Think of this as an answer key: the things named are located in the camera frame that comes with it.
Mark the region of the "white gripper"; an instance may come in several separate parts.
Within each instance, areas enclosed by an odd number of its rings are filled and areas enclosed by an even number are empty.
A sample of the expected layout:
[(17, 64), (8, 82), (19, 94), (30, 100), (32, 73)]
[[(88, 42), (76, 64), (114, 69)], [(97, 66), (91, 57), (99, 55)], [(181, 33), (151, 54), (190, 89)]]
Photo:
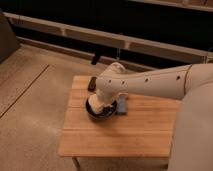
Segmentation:
[(116, 100), (116, 94), (97, 90), (88, 99), (89, 105), (95, 114), (100, 114), (105, 107), (110, 107)]

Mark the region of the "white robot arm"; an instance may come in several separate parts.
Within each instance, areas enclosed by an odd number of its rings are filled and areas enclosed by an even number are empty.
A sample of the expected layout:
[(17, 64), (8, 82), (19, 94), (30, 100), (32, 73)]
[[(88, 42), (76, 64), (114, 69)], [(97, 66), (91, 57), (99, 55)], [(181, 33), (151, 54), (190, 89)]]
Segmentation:
[(96, 93), (88, 98), (95, 114), (109, 107), (119, 93), (182, 99), (190, 65), (128, 74), (120, 63), (109, 65), (96, 79)]

